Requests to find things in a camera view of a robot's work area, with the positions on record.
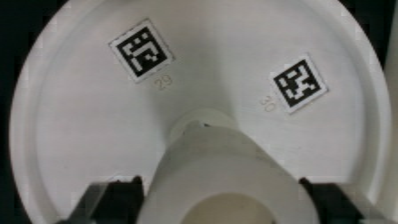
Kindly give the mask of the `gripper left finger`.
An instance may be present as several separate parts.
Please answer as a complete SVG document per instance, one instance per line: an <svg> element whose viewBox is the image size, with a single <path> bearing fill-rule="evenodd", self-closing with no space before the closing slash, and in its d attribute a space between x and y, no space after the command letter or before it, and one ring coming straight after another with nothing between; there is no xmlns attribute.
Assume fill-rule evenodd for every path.
<svg viewBox="0 0 398 224"><path fill-rule="evenodd" d="M89 185L69 217L55 224L135 224L144 203L142 177Z"/></svg>

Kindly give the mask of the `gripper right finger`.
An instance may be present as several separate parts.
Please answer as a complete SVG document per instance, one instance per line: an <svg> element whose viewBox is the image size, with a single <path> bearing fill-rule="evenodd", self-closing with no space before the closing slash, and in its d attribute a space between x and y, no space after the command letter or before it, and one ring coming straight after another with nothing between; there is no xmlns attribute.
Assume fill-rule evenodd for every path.
<svg viewBox="0 0 398 224"><path fill-rule="evenodd" d="M298 179L314 204L320 224L359 224L362 212L335 183L312 183L305 177Z"/></svg>

